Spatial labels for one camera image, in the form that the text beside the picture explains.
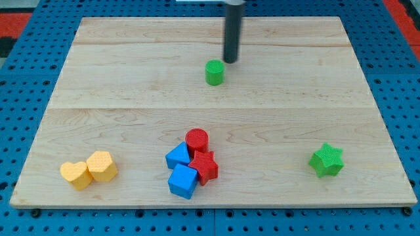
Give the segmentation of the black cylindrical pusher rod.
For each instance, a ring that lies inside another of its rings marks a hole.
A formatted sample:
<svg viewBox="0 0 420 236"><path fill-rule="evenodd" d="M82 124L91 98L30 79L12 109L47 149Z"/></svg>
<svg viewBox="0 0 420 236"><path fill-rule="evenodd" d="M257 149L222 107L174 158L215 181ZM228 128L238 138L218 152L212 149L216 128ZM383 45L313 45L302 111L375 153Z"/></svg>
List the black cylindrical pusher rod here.
<svg viewBox="0 0 420 236"><path fill-rule="evenodd" d="M233 64L238 60L244 0L225 1L223 60Z"/></svg>

